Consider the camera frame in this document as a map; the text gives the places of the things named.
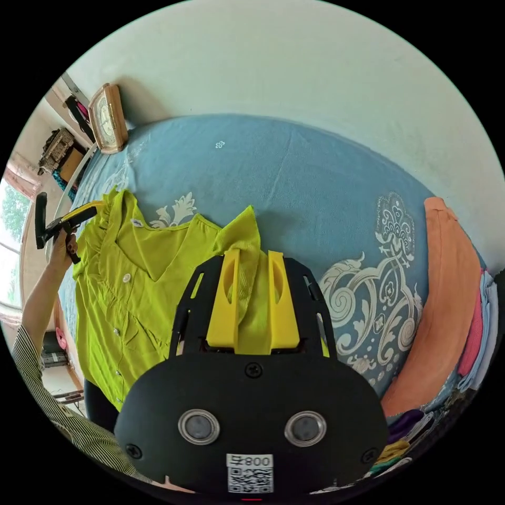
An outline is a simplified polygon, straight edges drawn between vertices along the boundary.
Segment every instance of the orange towel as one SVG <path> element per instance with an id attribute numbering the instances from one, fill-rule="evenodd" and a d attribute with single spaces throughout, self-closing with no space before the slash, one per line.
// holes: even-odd
<path id="1" fill-rule="evenodd" d="M 479 258 L 457 217 L 437 197 L 426 199 L 425 211 L 429 295 L 405 365 L 382 398 L 386 416 L 439 393 L 463 352 L 479 290 Z"/>

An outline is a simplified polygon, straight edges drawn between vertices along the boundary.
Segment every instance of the clock face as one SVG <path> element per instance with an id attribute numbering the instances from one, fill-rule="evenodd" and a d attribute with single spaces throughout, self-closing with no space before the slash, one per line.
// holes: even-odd
<path id="1" fill-rule="evenodd" d="M 96 106 L 96 118 L 104 144 L 113 145 L 116 142 L 116 137 L 114 135 L 113 123 L 105 96 L 98 101 Z"/>

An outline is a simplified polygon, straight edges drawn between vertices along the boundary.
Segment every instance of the qr code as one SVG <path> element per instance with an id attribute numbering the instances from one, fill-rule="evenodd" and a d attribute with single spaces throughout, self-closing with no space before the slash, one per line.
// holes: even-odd
<path id="1" fill-rule="evenodd" d="M 228 467 L 228 491 L 230 493 L 272 493 L 274 469 Z"/>

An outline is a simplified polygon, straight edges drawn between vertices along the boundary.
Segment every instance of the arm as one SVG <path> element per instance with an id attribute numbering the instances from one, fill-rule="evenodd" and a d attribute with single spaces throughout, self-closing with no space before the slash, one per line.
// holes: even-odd
<path id="1" fill-rule="evenodd" d="M 77 251 L 75 235 L 72 235 L 68 246 L 65 244 L 65 239 L 66 234 L 61 232 L 54 243 L 49 263 L 26 300 L 23 309 L 22 325 L 30 335 L 38 354 L 42 349 L 44 334 L 51 318 L 59 287 L 65 272 L 72 264 L 67 250 L 72 253 Z"/>
<path id="2" fill-rule="evenodd" d="M 25 384 L 53 425 L 83 453 L 143 482 L 166 489 L 192 492 L 171 484 L 168 479 L 161 484 L 138 473 L 121 451 L 112 433 L 59 404 L 44 388 L 39 364 L 42 342 L 59 287 L 65 272 L 72 264 L 66 250 L 77 252 L 75 236 L 72 235 L 68 247 L 65 238 L 65 233 L 60 233 L 56 239 L 49 263 L 26 300 L 23 310 L 22 325 L 13 348 L 13 359 Z"/>

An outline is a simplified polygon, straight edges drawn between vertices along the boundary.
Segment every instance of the screw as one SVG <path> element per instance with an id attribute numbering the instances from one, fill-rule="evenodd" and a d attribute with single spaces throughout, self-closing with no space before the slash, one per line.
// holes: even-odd
<path id="1" fill-rule="evenodd" d="M 126 453 L 133 459 L 140 459 L 142 457 L 142 451 L 132 443 L 126 446 Z"/>
<path id="2" fill-rule="evenodd" d="M 361 456 L 361 462 L 364 464 L 368 464 L 371 461 L 375 461 L 379 457 L 379 449 L 372 447 L 363 453 Z"/>
<path id="3" fill-rule="evenodd" d="M 261 365 L 259 363 L 249 363 L 246 366 L 246 375 L 250 379 L 257 379 L 258 377 L 261 377 L 262 373 L 263 373 L 263 370 L 262 370 Z"/>

